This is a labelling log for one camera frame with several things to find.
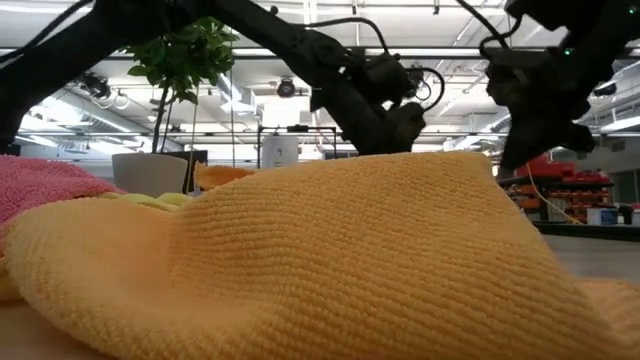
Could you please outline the long ceiling light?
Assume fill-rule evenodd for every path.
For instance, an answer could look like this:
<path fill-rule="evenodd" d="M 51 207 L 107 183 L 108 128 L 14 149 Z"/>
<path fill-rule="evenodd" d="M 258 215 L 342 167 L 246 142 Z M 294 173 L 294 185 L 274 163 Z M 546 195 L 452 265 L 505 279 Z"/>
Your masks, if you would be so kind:
<path fill-rule="evenodd" d="M 479 57 L 476 48 L 436 47 L 436 48 L 390 48 L 391 54 L 412 58 L 475 58 Z"/>
<path fill-rule="evenodd" d="M 265 48 L 234 48 L 232 54 L 241 59 L 283 59 L 290 56 L 290 52 L 276 53 Z"/>

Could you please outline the shelf with red bins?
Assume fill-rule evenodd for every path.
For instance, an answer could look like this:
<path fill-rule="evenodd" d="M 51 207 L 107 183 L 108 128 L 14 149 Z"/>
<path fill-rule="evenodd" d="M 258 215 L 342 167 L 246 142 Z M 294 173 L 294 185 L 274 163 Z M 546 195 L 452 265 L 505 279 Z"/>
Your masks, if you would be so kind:
<path fill-rule="evenodd" d="M 578 172 L 574 163 L 553 161 L 548 153 L 498 184 L 531 222 L 586 224 L 589 208 L 613 206 L 608 176 Z"/>

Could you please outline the white cylindrical appliance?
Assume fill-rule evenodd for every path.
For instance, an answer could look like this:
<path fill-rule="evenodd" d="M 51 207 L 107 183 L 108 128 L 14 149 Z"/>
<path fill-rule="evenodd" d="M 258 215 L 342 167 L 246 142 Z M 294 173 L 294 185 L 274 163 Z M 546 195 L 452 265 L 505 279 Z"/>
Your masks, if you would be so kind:
<path fill-rule="evenodd" d="M 277 168 L 294 165 L 299 161 L 298 138 L 273 135 L 267 137 L 261 148 L 261 167 Z"/>

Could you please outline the pink microfiber towel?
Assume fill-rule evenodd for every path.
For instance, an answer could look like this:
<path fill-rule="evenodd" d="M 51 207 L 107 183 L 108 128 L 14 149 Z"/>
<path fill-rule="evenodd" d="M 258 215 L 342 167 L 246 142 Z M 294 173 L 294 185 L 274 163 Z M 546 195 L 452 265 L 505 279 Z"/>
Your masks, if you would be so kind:
<path fill-rule="evenodd" d="M 7 247 L 4 225 L 15 216 L 48 203 L 113 192 L 120 190 L 75 165 L 0 155 L 0 258 Z"/>

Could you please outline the yellow microfiber towel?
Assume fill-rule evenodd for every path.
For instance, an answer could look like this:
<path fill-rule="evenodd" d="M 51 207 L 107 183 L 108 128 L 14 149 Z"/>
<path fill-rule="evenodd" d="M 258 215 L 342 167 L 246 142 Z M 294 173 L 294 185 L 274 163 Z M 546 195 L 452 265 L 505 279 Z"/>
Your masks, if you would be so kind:
<path fill-rule="evenodd" d="M 181 193 L 164 193 L 159 197 L 151 197 L 140 193 L 106 192 L 97 195 L 97 198 L 127 201 L 165 212 L 174 212 L 180 206 L 192 200 L 191 196 Z"/>

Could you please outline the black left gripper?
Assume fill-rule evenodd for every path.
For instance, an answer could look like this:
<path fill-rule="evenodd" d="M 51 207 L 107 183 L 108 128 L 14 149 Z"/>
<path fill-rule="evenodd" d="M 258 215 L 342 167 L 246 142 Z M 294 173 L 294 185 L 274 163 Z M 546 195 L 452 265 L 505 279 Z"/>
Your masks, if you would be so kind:
<path fill-rule="evenodd" d="M 425 127 L 425 110 L 418 103 L 385 110 L 353 87 L 314 89 L 310 105 L 312 111 L 324 108 L 359 154 L 410 152 Z"/>

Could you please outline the orange microfiber towel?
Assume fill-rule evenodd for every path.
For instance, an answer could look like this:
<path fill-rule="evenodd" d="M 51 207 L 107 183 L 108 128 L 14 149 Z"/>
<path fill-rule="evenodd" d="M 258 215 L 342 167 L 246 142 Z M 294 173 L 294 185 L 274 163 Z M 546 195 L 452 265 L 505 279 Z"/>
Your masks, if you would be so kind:
<path fill-rule="evenodd" d="M 120 360 L 640 360 L 640 286 L 566 271 L 478 153 L 54 202 L 3 235 L 26 303 Z"/>

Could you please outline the blue and white box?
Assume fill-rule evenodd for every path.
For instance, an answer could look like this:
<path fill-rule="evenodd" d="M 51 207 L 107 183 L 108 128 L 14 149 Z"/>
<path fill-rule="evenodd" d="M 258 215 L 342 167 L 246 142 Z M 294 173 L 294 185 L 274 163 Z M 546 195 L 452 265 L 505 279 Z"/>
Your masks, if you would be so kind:
<path fill-rule="evenodd" d="M 587 223 L 594 226 L 617 225 L 618 211 L 615 208 L 589 208 Z"/>

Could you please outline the white plant pot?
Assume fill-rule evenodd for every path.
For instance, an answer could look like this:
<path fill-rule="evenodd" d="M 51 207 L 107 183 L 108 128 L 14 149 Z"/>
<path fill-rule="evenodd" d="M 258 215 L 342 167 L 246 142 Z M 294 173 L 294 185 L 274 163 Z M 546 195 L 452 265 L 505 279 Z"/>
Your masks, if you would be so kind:
<path fill-rule="evenodd" d="M 181 193 L 188 162 L 161 154 L 114 154 L 114 184 L 129 193 L 159 197 L 165 193 Z"/>

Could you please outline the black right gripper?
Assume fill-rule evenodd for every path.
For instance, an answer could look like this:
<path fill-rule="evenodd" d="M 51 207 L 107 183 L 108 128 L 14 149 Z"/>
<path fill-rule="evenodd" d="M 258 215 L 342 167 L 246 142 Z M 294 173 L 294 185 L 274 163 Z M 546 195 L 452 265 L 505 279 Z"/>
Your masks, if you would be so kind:
<path fill-rule="evenodd" d="M 506 107 L 511 118 L 500 166 L 515 170 L 535 158 L 537 150 L 593 150 L 591 130 L 575 123 L 591 108 L 589 93 L 495 90 L 495 102 Z"/>

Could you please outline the green leafy plant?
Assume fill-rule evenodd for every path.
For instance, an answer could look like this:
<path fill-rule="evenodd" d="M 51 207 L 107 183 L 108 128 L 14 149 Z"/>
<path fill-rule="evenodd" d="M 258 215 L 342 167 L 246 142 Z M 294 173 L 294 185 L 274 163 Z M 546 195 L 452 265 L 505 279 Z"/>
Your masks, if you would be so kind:
<path fill-rule="evenodd" d="M 174 102 L 198 104 L 200 84 L 208 82 L 215 86 L 220 76 L 231 70 L 234 64 L 231 45 L 237 39 L 231 28 L 206 17 L 182 30 L 123 48 L 134 60 L 128 74 L 144 77 L 161 91 L 154 121 L 152 152 L 159 150 L 165 110 Z"/>

